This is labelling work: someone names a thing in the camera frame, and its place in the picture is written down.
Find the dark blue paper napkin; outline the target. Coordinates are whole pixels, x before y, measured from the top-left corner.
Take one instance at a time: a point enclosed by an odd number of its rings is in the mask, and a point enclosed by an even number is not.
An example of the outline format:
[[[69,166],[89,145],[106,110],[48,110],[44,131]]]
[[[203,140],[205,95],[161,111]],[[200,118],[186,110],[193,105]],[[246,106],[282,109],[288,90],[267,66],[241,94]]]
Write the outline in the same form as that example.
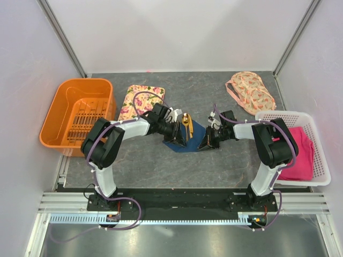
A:
[[[172,151],[176,152],[176,153],[190,153],[190,152],[197,152],[197,148],[200,145],[200,143],[202,142],[204,136],[205,136],[205,132],[206,132],[206,128],[204,128],[203,126],[201,126],[199,123],[197,123],[195,120],[192,120],[192,124],[193,124],[193,137],[190,138],[187,142],[186,142],[186,146],[182,147],[173,143],[169,143],[169,142],[165,142],[163,141],[163,143],[170,148]]]

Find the gold spoon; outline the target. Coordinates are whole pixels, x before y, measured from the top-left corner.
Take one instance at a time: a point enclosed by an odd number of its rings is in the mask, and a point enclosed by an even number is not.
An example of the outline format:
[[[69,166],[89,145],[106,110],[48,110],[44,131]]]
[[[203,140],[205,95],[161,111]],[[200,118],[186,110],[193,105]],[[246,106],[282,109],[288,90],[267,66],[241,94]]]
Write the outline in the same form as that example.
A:
[[[182,116],[182,124],[185,127],[185,138],[186,141],[189,140],[189,134],[188,134],[188,127],[189,127],[189,115],[187,113],[184,113]]]

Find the gold knife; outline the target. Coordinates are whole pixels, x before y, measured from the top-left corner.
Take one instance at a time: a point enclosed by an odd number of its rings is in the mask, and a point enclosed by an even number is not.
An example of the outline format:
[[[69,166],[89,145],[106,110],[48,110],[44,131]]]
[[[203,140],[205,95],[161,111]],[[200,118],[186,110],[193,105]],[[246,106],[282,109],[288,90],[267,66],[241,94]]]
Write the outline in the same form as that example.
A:
[[[189,138],[193,138],[193,122],[191,116],[188,114],[188,131],[189,131]]]

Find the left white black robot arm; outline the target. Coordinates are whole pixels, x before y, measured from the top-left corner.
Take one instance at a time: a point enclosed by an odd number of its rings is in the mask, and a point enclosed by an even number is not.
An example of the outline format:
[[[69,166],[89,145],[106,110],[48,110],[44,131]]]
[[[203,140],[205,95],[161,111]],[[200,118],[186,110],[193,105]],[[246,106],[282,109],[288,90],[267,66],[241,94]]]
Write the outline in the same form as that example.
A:
[[[185,147],[181,131],[182,110],[155,104],[152,110],[130,120],[109,121],[99,118],[81,144],[81,152],[91,167],[95,190],[101,195],[99,205],[105,210],[117,206],[117,187],[112,164],[117,158],[124,140],[158,133],[163,140]]]

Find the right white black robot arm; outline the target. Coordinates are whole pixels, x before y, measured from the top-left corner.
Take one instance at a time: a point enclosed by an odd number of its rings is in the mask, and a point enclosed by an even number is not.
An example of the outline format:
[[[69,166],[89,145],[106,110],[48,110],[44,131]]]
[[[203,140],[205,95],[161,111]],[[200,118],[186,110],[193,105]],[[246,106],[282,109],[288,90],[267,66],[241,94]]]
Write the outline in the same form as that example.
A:
[[[212,125],[206,128],[198,150],[217,149],[227,140],[253,140],[261,163],[247,188],[245,204],[250,210],[259,210],[265,204],[264,197],[273,193],[282,170],[296,159],[298,146],[282,118],[238,122],[231,110],[221,112],[219,116],[219,125],[214,118],[210,119]]]

